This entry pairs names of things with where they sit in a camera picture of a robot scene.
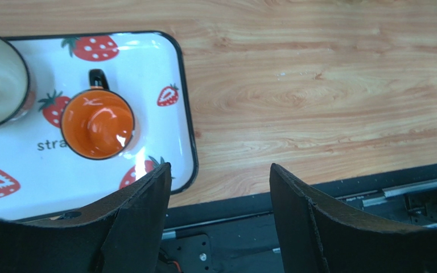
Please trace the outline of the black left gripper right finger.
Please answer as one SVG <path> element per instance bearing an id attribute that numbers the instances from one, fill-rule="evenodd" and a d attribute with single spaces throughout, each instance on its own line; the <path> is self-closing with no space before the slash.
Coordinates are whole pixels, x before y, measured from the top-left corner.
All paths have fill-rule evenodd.
<path id="1" fill-rule="evenodd" d="M 269 182 L 285 272 L 437 272 L 437 227 L 363 212 L 278 164 Z"/>

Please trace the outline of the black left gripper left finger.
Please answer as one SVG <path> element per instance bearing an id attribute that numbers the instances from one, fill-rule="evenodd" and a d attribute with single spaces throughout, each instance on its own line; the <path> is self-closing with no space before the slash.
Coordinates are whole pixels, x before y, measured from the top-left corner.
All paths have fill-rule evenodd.
<path id="1" fill-rule="evenodd" d="M 0 219 L 0 272 L 154 272 L 171 165 L 55 220 Z"/>

